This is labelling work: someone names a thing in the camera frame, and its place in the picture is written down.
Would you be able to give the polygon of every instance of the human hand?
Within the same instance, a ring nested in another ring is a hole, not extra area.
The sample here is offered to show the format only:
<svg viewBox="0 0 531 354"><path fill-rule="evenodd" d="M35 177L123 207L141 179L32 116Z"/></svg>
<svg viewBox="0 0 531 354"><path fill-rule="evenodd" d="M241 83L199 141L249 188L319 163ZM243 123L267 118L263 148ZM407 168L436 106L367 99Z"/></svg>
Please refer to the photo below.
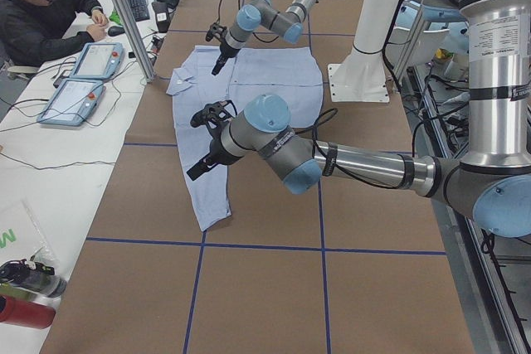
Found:
<svg viewBox="0 0 531 354"><path fill-rule="evenodd" d="M101 25L91 24L86 28L89 35L92 36L94 41L101 41L107 35L105 29Z"/></svg>
<svg viewBox="0 0 531 354"><path fill-rule="evenodd" d="M109 23L107 16L97 8L92 11L92 16L90 18L92 18L92 21L94 21L95 24L101 25L102 27L106 27Z"/></svg>

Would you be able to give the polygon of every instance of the label sticker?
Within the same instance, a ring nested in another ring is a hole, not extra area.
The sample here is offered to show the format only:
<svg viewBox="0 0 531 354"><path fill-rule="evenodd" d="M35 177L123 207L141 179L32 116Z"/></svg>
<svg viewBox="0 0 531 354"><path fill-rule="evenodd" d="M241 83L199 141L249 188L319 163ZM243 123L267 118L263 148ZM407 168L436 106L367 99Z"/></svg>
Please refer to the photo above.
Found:
<svg viewBox="0 0 531 354"><path fill-rule="evenodd" d="M470 61L528 55L529 14L470 26Z"/></svg>

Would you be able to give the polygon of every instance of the black jacket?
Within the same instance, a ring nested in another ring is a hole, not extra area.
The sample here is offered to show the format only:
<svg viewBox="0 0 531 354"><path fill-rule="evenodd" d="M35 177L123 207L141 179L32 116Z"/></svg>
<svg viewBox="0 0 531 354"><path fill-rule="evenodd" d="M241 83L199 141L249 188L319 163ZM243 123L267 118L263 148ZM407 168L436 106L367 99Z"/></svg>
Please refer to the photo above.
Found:
<svg viewBox="0 0 531 354"><path fill-rule="evenodd" d="M93 39L88 32L62 39L76 12L90 16L97 0L56 0L38 7L23 0L0 0L0 41L15 64L40 66L80 51Z"/></svg>

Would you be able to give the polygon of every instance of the white table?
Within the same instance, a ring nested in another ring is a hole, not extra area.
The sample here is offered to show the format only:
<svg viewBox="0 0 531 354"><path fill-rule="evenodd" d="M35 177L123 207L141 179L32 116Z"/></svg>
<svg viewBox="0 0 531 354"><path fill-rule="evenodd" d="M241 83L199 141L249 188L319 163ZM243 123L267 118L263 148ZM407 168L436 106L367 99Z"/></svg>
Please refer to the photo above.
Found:
<svg viewBox="0 0 531 354"><path fill-rule="evenodd" d="M107 15L112 11L110 0L100 0ZM151 19L138 23L141 36L146 36L157 27L150 7ZM84 31L91 20L79 15L66 36ZM148 45L150 38L145 39ZM130 45L125 35L106 37L103 42L119 41L124 45L126 57L120 70L132 60L127 52ZM48 65L59 61L48 62ZM49 99L55 91L51 77L57 69L51 69L35 76L18 99ZM63 165L71 162L115 162L124 142L124 135L134 117L144 91L145 78L138 63L134 63L119 76L114 85L121 92L121 98L114 111L99 127L82 124L78 128L58 128L49 125L32 124L22 129L4 131L35 122L11 110L0 123L0 144L6 155L38 167ZM98 124L109 113L119 96L110 83L89 121ZM45 103L21 104L27 114L37 114ZM12 203L24 200L31 207L42 232L56 255L56 273L68 279L71 275L87 231L94 218L104 193L112 165L84 165L62 169L37 171L31 167L0 157L0 210ZM57 308L60 299L40 298L44 303ZM36 330L0 323L2 353L36 354L40 351L48 329Z"/></svg>

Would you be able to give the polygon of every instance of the red bottle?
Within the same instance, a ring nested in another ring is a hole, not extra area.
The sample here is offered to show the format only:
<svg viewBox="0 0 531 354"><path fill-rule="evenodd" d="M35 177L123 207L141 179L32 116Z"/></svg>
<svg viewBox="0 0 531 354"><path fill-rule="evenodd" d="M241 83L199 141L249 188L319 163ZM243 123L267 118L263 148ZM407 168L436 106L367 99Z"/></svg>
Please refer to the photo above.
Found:
<svg viewBox="0 0 531 354"><path fill-rule="evenodd" d="M44 329L51 325L55 316L56 310L52 307L0 296L0 322Z"/></svg>

